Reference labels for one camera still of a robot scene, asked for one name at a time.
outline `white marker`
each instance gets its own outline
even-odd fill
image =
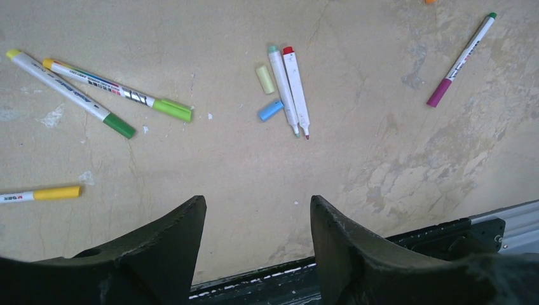
[[[32,200],[57,200],[77,198],[81,196],[80,186],[57,187],[54,189],[39,189],[15,194],[0,195],[0,203],[11,203]]]
[[[284,48],[283,58],[287,68],[288,82],[294,97],[294,105],[296,106],[297,117],[299,118],[299,126],[303,128],[305,137],[309,139],[309,112],[305,103],[305,95],[303,94],[303,86],[299,77],[299,67],[297,66],[296,53],[291,46]]]
[[[273,74],[275,74],[275,81],[277,82],[277,88],[281,95],[281,101],[285,106],[285,114],[287,116],[288,124],[294,129],[296,137],[299,138],[299,128],[297,127],[297,113],[294,107],[294,100],[292,99],[292,93],[290,92],[290,86],[288,85],[288,79],[286,77],[285,66],[283,65],[283,58],[281,52],[277,46],[270,46],[268,48],[269,62],[271,62],[271,68]]]
[[[485,18],[477,32],[475,32],[475,35],[472,40],[470,40],[464,51],[462,51],[461,55],[454,63],[446,78],[442,80],[442,82],[438,85],[438,88],[436,88],[430,99],[428,99],[428,102],[426,103],[427,105],[431,107],[438,106],[438,103],[440,102],[440,100],[442,100],[444,94],[446,94],[447,89],[449,89],[449,86],[451,86],[451,83],[454,81],[456,75],[458,74],[458,71],[462,69],[462,66],[464,66],[468,58],[470,58],[471,54],[474,52],[475,47],[477,47],[481,39],[483,39],[485,34],[487,34],[487,31],[494,23],[496,16],[496,13],[490,13],[487,18]]]
[[[68,82],[59,78],[56,74],[45,69],[45,67],[35,61],[32,57],[15,49],[10,50],[7,53],[7,56],[21,69],[32,74],[35,78],[72,100],[75,104],[94,115],[101,122],[122,134],[122,136],[130,139],[133,137],[133,134],[135,134],[135,129],[129,126],[129,124],[122,121],[122,119],[105,109],[103,106],[94,102],[91,98],[87,97]]]

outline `colorful pen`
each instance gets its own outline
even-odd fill
[[[291,46],[283,49],[283,59],[285,60],[285,66],[287,68],[288,82],[290,83],[290,89],[292,90],[292,97],[294,98],[294,105],[296,106],[297,118],[299,119],[299,126],[303,128],[305,137],[309,139],[309,112],[307,111],[307,104],[305,103],[305,94],[303,93],[303,85],[301,84],[301,78],[299,77],[299,67],[297,66],[296,52]]]
[[[15,194],[0,194],[0,203],[77,198],[81,196],[81,191],[82,188],[80,186],[69,186]]]
[[[154,97],[150,97],[149,95],[143,94],[139,91],[135,91],[129,87],[117,84],[110,79],[96,76],[77,67],[72,67],[70,65],[64,64],[63,62],[59,62],[58,60],[46,58],[43,61],[43,65],[47,69],[50,69],[51,71],[58,74],[73,78],[77,81],[81,81],[89,85],[93,85],[101,90],[119,95],[120,97],[125,97],[128,100],[132,100],[142,105],[146,105],[150,108],[164,112],[170,116],[182,119],[186,122],[191,121],[191,108],[185,105],[180,105],[172,100],[166,98],[157,99]]]
[[[294,100],[292,99],[292,93],[290,92],[290,86],[285,72],[285,66],[283,65],[283,57],[277,46],[270,46],[268,48],[269,62],[271,62],[271,68],[273,74],[275,74],[275,81],[277,82],[277,88],[279,89],[279,95],[281,95],[281,101],[285,106],[285,114],[287,116],[288,124],[294,129],[296,137],[299,138],[299,128],[297,127],[297,113],[294,107]]]
[[[474,37],[470,40],[464,51],[462,51],[462,54],[460,55],[458,60],[455,62],[455,64],[447,74],[446,78],[444,78],[438,88],[436,88],[436,90],[426,103],[427,105],[432,107],[436,107],[438,105],[449,86],[451,86],[451,83],[455,79],[460,69],[462,69],[462,66],[466,63],[470,55],[474,52],[475,47],[477,47],[477,45],[479,44],[479,41],[483,39],[487,31],[490,29],[490,26],[494,23],[494,19],[496,19],[496,13],[490,13],[485,18],[477,32],[475,32]]]
[[[84,110],[98,118],[112,129],[116,130],[122,136],[130,139],[135,134],[135,129],[119,117],[96,103],[84,93],[77,90],[68,82],[59,78],[56,74],[45,69],[39,62],[19,50],[10,50],[7,56],[24,71],[32,74],[34,77],[44,82],[49,87],[58,91],[63,96],[72,100],[75,104],[81,106]]]

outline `pen cap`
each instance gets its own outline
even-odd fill
[[[262,85],[262,89],[264,90],[265,94],[270,94],[275,91],[270,72],[268,71],[268,67],[266,67],[266,65],[256,68],[256,75],[258,76],[258,80],[260,80],[260,84]]]
[[[283,108],[283,103],[280,100],[276,100],[270,105],[267,105],[264,109],[260,110],[258,112],[258,116],[263,122],[265,122]]]
[[[57,187],[55,189],[40,189],[34,191],[35,200],[55,200],[76,198],[81,196],[81,186]]]
[[[107,124],[110,128],[116,130],[122,136],[130,139],[135,134],[136,130],[131,127],[128,123],[124,122],[122,119],[110,113],[105,117],[103,123]]]
[[[192,111],[190,107],[174,102],[172,100],[162,98],[153,102],[153,109],[164,112],[175,118],[182,119],[186,122],[191,121]]]

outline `scuff mark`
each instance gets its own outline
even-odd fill
[[[111,288],[111,282],[113,281],[113,276],[109,273],[109,276],[99,282],[99,302],[104,305],[107,304],[107,293]]]
[[[14,121],[16,119],[20,119],[24,117],[26,117],[26,115],[22,114],[21,112],[18,112],[17,110],[14,110],[11,107],[8,107],[8,106],[0,107],[0,121],[2,122]]]
[[[49,112],[43,119],[36,119],[36,121],[44,124],[47,128],[55,128],[62,116],[64,116],[63,103],[56,107],[56,109],[53,111]]]
[[[196,78],[196,71],[194,71],[193,73],[191,73],[191,97],[193,97],[193,87],[194,87],[194,79]]]
[[[84,173],[82,173],[79,176],[79,182],[82,183],[82,184],[88,184],[89,186],[94,186],[95,181],[93,179],[92,172],[87,170]]]
[[[421,66],[425,63],[426,59],[426,46],[422,46],[418,44],[414,48],[410,49],[410,52],[417,55],[419,59],[416,60],[414,63],[414,67],[412,68],[412,72],[410,72],[406,76],[402,76],[400,80],[403,84],[407,85],[408,87],[412,88],[413,90],[419,89],[419,87],[424,84],[425,82],[418,76]]]

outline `green cap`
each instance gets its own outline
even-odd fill
[[[278,51],[279,51],[279,48],[277,46],[275,46],[275,45],[270,46],[268,48],[268,54],[273,53],[273,52],[278,52]]]
[[[124,122],[122,119],[114,115],[114,113],[110,113],[104,120],[103,123],[109,125],[110,128],[116,130],[119,132],[122,136],[130,139],[133,137],[135,132],[137,132],[133,127],[131,127],[128,123]]]
[[[174,102],[166,98],[155,100],[153,102],[153,109],[164,112],[175,118],[183,119],[186,122],[191,121],[191,108],[180,103]]]

